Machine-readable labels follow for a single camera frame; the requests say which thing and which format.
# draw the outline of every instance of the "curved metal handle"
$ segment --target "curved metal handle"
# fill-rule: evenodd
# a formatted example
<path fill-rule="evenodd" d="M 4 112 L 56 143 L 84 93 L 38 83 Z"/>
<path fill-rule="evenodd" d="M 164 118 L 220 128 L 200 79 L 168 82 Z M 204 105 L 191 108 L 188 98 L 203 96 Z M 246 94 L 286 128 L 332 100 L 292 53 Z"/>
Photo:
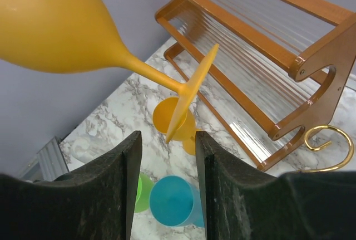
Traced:
<path fill-rule="evenodd" d="M 331 126 L 331 125 L 320 125 L 320 126 L 316 126 L 316 127 L 313 127 L 311 129 L 309 129 L 305 135 L 304 135 L 304 142 L 306 144 L 306 147 L 313 151 L 313 152 L 317 152 L 317 151 L 320 151 L 322 149 L 324 149 L 325 147 L 329 146 L 330 144 L 332 144 L 331 141 L 328 141 L 327 143 L 325 144 L 322 144 L 320 146 L 316 146 L 316 147 L 313 147 L 309 144 L 309 137 L 310 137 L 310 134 L 315 131 L 315 130 L 321 130 L 321 129 L 329 129 L 329 130 L 333 130 L 333 131 L 336 131 L 338 132 L 339 134 L 341 134 L 342 136 L 344 136 L 344 138 L 347 140 L 348 142 L 348 145 L 349 145 L 349 153 L 347 154 L 347 156 L 345 157 L 345 159 L 343 161 L 341 161 L 339 164 L 336 164 L 334 166 L 330 166 L 328 168 L 323 168 L 323 169 L 305 169 L 305 170 L 298 170 L 299 172 L 329 172 L 329 171 L 332 171 L 332 170 L 337 170 L 337 169 L 340 169 L 342 168 L 343 166 L 347 165 L 352 156 L 354 155 L 354 151 L 355 151 L 355 147 L 354 147 L 354 143 L 352 142 L 352 139 L 351 137 L 346 134 L 343 130 L 340 130 L 339 128 L 336 128 L 334 126 Z"/>

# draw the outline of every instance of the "marble countertop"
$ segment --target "marble countertop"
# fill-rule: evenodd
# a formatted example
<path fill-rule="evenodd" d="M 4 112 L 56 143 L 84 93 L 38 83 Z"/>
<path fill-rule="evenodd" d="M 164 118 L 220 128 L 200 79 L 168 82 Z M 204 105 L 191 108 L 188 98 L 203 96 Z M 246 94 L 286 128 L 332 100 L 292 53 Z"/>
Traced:
<path fill-rule="evenodd" d="M 172 38 L 169 39 L 147 60 L 147 64 L 183 82 L 180 74 L 163 58 L 164 51 L 174 43 Z M 170 96 L 175 94 L 144 77 L 132 74 L 61 142 L 61 150 L 69 170 L 74 170 L 111 150 L 134 130 L 140 130 L 143 144 L 141 172 L 151 177 L 154 182 L 167 175 L 178 175 L 198 187 L 195 157 L 187 155 L 180 142 L 172 141 L 166 145 L 164 136 L 158 133 L 152 124 L 154 108 Z M 345 88 L 332 125 L 343 129 L 356 142 L 356 129 L 353 126 L 356 124 L 356 114 L 353 114 L 352 110 L 354 105 L 356 92 Z M 197 128 L 207 131 L 226 150 L 255 166 L 199 98 L 195 98 L 190 109 L 196 118 Z M 340 162 L 347 154 L 346 142 L 340 135 L 331 132 L 324 133 L 315 141 L 320 144 L 327 139 L 332 140 L 332 147 L 318 153 L 299 148 L 267 173 L 278 176 L 297 169 L 322 168 Z M 342 170 L 353 169 L 356 169 L 356 158 Z M 203 228 L 165 227 L 153 218 L 149 210 L 136 213 L 133 219 L 133 240 L 205 239 Z"/>

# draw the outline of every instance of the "blue cup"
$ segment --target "blue cup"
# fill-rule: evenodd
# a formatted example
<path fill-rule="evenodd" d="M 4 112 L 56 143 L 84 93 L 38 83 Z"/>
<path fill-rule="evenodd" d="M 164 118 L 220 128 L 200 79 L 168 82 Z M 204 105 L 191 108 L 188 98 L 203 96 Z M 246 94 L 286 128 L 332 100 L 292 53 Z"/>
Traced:
<path fill-rule="evenodd" d="M 199 191 L 178 176 L 166 176 L 155 184 L 150 208 L 155 219 L 165 226 L 204 227 Z"/>

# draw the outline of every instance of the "background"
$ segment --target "background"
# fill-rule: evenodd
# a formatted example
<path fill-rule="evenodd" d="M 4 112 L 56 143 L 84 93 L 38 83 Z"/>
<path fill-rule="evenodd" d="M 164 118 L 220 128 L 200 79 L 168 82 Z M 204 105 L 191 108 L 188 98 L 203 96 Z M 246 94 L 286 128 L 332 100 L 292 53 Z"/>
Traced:
<path fill-rule="evenodd" d="M 103 1 L 138 58 L 146 60 L 169 38 L 154 19 L 169 0 Z M 327 1 L 356 11 L 356 0 Z M 45 74 L 0 60 L 0 172 L 16 175 L 54 136 L 69 134 L 130 74 L 120 68 Z"/>

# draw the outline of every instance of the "green cup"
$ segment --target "green cup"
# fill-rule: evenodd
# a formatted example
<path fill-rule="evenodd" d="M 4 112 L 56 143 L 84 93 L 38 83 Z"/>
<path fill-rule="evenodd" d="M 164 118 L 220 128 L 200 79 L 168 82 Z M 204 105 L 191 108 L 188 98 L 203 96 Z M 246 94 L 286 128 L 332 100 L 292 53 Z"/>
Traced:
<path fill-rule="evenodd" d="M 150 177 L 140 173 L 137 185 L 135 213 L 147 210 L 150 207 L 150 194 L 154 186 Z"/>

